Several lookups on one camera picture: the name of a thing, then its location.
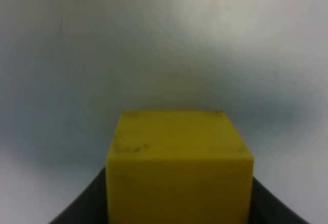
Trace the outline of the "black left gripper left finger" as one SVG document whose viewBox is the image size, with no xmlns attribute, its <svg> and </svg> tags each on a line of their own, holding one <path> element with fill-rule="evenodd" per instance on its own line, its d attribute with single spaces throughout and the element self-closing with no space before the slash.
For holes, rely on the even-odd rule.
<svg viewBox="0 0 328 224">
<path fill-rule="evenodd" d="M 98 224 L 107 222 L 105 169 L 102 169 L 88 187 L 51 221 L 54 224 Z"/>
</svg>

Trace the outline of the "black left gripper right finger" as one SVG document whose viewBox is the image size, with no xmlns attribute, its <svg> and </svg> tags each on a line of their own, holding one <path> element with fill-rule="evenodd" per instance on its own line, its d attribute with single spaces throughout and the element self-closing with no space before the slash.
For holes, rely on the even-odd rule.
<svg viewBox="0 0 328 224">
<path fill-rule="evenodd" d="M 251 224 L 308 224 L 256 178 L 253 178 L 249 222 Z"/>
</svg>

